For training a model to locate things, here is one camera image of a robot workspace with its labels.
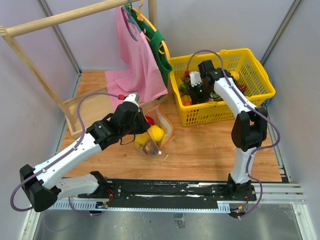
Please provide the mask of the clear zip top bag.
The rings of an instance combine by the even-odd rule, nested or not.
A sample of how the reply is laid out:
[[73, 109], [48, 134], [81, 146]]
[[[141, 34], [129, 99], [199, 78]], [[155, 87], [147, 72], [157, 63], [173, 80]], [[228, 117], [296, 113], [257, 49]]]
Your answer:
[[150, 124], [147, 132], [138, 134], [134, 140], [135, 149], [144, 156], [158, 157], [162, 148], [174, 134], [174, 125], [159, 106], [149, 109], [145, 118]]

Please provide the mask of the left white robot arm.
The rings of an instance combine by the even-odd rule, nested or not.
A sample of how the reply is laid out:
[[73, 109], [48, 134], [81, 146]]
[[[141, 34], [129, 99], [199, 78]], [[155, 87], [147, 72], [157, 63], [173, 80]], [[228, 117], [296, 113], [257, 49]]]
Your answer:
[[19, 170], [21, 188], [32, 209], [42, 212], [56, 201], [73, 196], [104, 197], [109, 186], [99, 171], [70, 178], [65, 174], [89, 157], [118, 143], [124, 136], [143, 134], [149, 127], [138, 102], [126, 99], [114, 113], [94, 122], [73, 144], [51, 159], [35, 167], [23, 166]]

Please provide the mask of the orange fruit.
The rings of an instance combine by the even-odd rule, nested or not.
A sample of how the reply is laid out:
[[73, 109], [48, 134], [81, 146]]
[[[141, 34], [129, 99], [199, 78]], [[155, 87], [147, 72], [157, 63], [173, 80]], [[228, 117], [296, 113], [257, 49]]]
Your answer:
[[187, 100], [187, 101], [184, 101], [182, 104], [184, 106], [191, 106], [192, 105], [192, 101], [191, 100]]

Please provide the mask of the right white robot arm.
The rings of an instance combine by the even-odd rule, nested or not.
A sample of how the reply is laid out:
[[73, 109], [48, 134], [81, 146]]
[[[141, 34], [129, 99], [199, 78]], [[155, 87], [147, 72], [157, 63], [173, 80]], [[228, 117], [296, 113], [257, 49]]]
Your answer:
[[184, 75], [189, 81], [188, 88], [194, 103], [209, 99], [211, 93], [218, 94], [235, 117], [231, 131], [236, 149], [235, 161], [226, 188], [220, 194], [227, 195], [230, 200], [246, 197], [255, 201], [255, 188], [249, 175], [256, 155], [254, 151], [267, 138], [267, 110], [251, 103], [238, 88], [232, 74], [214, 67], [211, 60], [201, 62], [197, 71], [186, 70]]

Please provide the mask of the dark red mangosteen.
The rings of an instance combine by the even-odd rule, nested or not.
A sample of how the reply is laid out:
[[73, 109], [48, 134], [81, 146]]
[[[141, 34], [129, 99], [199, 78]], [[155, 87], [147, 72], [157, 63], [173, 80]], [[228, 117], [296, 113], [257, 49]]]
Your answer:
[[142, 151], [148, 156], [158, 156], [159, 155], [159, 148], [152, 140], [146, 142], [143, 145]]

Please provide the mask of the yellow lemon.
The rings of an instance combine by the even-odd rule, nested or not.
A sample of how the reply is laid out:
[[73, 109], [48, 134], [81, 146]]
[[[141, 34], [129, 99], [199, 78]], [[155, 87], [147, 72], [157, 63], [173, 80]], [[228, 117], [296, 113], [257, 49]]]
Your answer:
[[162, 141], [162, 139], [163, 139], [163, 137], [165, 135], [165, 132], [158, 125], [153, 125], [148, 129], [148, 134], [151, 136], [151, 138], [154, 141], [160, 142], [160, 141]]
[[143, 134], [137, 134], [135, 137], [135, 147], [136, 148], [141, 148], [143, 147], [148, 141], [150, 140], [150, 137], [148, 135], [147, 132], [143, 133]]

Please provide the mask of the red apple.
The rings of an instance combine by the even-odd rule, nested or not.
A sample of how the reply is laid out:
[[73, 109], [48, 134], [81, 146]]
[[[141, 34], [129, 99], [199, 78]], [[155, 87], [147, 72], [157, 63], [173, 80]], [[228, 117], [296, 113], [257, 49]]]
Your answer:
[[154, 120], [153, 120], [151, 117], [146, 116], [145, 118], [146, 118], [147, 122], [150, 124], [150, 126], [155, 125], [155, 122], [154, 122]]

